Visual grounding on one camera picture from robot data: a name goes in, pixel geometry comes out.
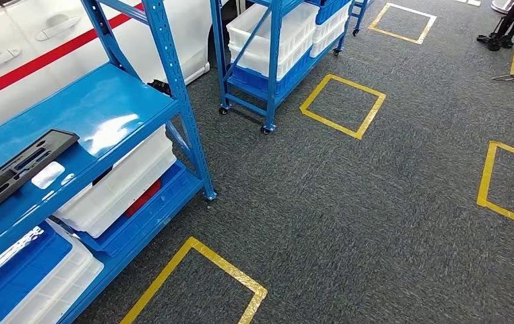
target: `blue plastic bin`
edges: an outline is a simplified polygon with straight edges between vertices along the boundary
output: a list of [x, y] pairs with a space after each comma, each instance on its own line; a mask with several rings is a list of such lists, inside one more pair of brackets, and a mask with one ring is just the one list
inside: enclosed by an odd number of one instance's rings
[[44, 231], [0, 267], [0, 321], [70, 252], [72, 245], [47, 222]]
[[[102, 251], [109, 256], [115, 256], [128, 241], [133, 240], [136, 236], [145, 236], [147, 234], [144, 228], [151, 228], [148, 225], [151, 221], [156, 221], [157, 211], [163, 209], [172, 198], [180, 192], [187, 184], [188, 179], [185, 173], [188, 172], [185, 165], [180, 162], [174, 163], [160, 177], [161, 188], [158, 192], [148, 200], [135, 214], [130, 218], [122, 215], [108, 227], [108, 229], [98, 238], [93, 238], [86, 232], [76, 232], [89, 248], [95, 251]], [[156, 208], [149, 208], [149, 213], [142, 212], [150, 204], [155, 204]]]
[[350, 0], [326, 0], [324, 5], [320, 6], [318, 14], [316, 14], [315, 23], [322, 25], [332, 15], [339, 11], [344, 5], [347, 5]]
[[[287, 74], [285, 74], [281, 81], [277, 81], [277, 85], [275, 86], [276, 95], [281, 94], [288, 86], [291, 86], [292, 81], [299, 77], [300, 72], [309, 66], [309, 62], [312, 59], [310, 57], [311, 49], [312, 47], [310, 47], [305, 52], [299, 61], [297, 61], [297, 63], [295, 63], [295, 65], [287, 72]], [[266, 97], [268, 92], [269, 78], [263, 76], [261, 73], [237, 65], [233, 68], [232, 78], [235, 78], [241, 83], [258, 88], [264, 92], [264, 96]]]

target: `black robot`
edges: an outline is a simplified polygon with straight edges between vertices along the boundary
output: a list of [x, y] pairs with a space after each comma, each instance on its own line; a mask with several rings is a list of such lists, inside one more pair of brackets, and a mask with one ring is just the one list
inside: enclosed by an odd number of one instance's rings
[[[511, 30], [506, 35], [505, 33], [511, 27]], [[513, 47], [511, 38], [514, 35], [514, 4], [503, 18], [495, 26], [494, 31], [489, 36], [480, 35], [478, 36], [478, 42], [484, 43], [490, 51], [499, 51], [501, 47], [504, 49], [510, 49]]]

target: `storage crate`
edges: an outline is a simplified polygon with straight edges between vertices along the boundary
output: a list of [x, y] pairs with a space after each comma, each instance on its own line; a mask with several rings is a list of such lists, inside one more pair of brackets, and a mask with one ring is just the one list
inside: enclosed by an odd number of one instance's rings
[[327, 19], [322, 25], [316, 25], [314, 29], [314, 34], [312, 37], [312, 42], [318, 43], [323, 41], [326, 36], [332, 32], [336, 26], [344, 24], [348, 19], [348, 11], [350, 8], [350, 4], [352, 1], [349, 1], [347, 5], [339, 9], [335, 12], [329, 19]]
[[160, 211], [180, 190], [187, 184], [185, 173], [188, 172], [180, 162], [174, 163], [160, 178], [161, 188], [154, 196], [142, 206], [142, 209], [155, 204], [156, 208], [149, 208], [149, 213], [140, 210], [130, 218], [119, 217], [112, 226], [99, 238], [93, 238], [87, 233], [78, 232], [77, 235], [88, 247], [96, 251], [103, 251], [115, 256], [130, 240], [136, 236], [145, 236], [144, 229], [152, 228], [150, 222], [157, 221], [156, 212]]
[[[275, 94], [279, 95], [285, 91], [285, 89], [291, 86], [291, 83], [299, 78], [300, 72], [306, 69], [310, 64], [310, 51], [312, 47], [309, 47], [303, 56], [295, 63], [295, 65], [285, 74], [285, 77], [277, 81], [275, 86]], [[262, 74], [255, 72], [244, 67], [236, 66], [233, 68], [233, 76], [237, 81], [253, 86], [262, 91], [262, 97], [267, 97], [268, 82], [269, 79]]]
[[322, 40], [314, 43], [310, 52], [311, 57], [317, 57], [321, 54], [327, 46], [330, 46], [343, 32], [345, 32], [345, 25], [348, 17], [337, 24]]
[[73, 229], [93, 238], [130, 207], [174, 162], [165, 126], [114, 164], [97, 184], [88, 185], [54, 212]]
[[4, 318], [2, 323], [54, 324], [60, 320], [82, 292], [102, 271], [104, 265], [62, 227], [47, 221], [72, 247], [70, 252]]
[[326, 0], [324, 2], [324, 5], [321, 5], [320, 9], [318, 10], [315, 23], [317, 25], [322, 25], [325, 21], [330, 19], [337, 11], [342, 9], [343, 6], [346, 6], [348, 8], [349, 4], [350, 0]]
[[[237, 49], [243, 48], [265, 11], [265, 6], [255, 3], [234, 19], [234, 21], [230, 22], [227, 25], [229, 46]], [[301, 3], [283, 17], [281, 35], [279, 37], [279, 61], [282, 61], [283, 58], [288, 57], [294, 52], [301, 45], [304, 37], [313, 32], [317, 12], [317, 6], [310, 3]], [[265, 57], [268, 62], [270, 38], [271, 15], [269, 14], [245, 53]]]
[[[281, 81], [285, 74], [303, 57], [304, 53], [311, 47], [312, 45], [312, 35], [310, 32], [309, 35], [305, 36], [301, 44], [298, 45], [292, 53], [289, 53], [286, 57], [279, 58], [279, 62], [277, 64], [277, 81]], [[229, 50], [231, 51], [231, 60], [235, 60], [235, 58], [239, 55], [241, 49], [234, 47], [233, 45], [229, 45]], [[241, 59], [237, 62], [237, 66], [241, 68], [246, 68], [253, 70], [262, 74], [265, 78], [269, 77], [269, 58], [267, 56], [258, 56], [252, 53], [247, 53], [247, 51], [241, 56]]]
[[71, 243], [42, 223], [1, 254], [0, 322], [72, 250]]

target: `metal tool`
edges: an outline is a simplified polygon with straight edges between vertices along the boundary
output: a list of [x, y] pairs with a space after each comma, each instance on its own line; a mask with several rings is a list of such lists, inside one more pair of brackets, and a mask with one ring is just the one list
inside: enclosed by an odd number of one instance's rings
[[514, 81], [514, 74], [507, 74], [506, 76], [496, 76], [495, 78], [491, 78], [496, 81]]

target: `red stripe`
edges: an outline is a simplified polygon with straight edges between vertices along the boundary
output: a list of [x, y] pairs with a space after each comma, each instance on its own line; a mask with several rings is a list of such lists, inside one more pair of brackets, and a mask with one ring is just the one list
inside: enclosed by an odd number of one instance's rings
[[[141, 3], [137, 4], [136, 8], [143, 10]], [[115, 16], [114, 18], [109, 20], [110, 27], [116, 28], [130, 19], [130, 17], [121, 13], [118, 16]], [[17, 67], [13, 71], [10, 71], [9, 73], [0, 77], [0, 90], [6, 88], [7, 86], [10, 86], [11, 84], [17, 82], [18, 80], [21, 80], [22, 78], [25, 78], [26, 76], [49, 65], [50, 63], [53, 63], [54, 61], [75, 51], [76, 49], [79, 49], [83, 45], [88, 44], [90, 41], [93, 41], [96, 38], [96, 31], [94, 31], [94, 29], [89, 30], [88, 32], [85, 32], [84, 34], [67, 41], [66, 43], [58, 46], [57, 48], [52, 49], [49, 52], [46, 52], [45, 54], [42, 54], [36, 59], [33, 59], [32, 61], [29, 61], [24, 65], [21, 65], [20, 67]]]

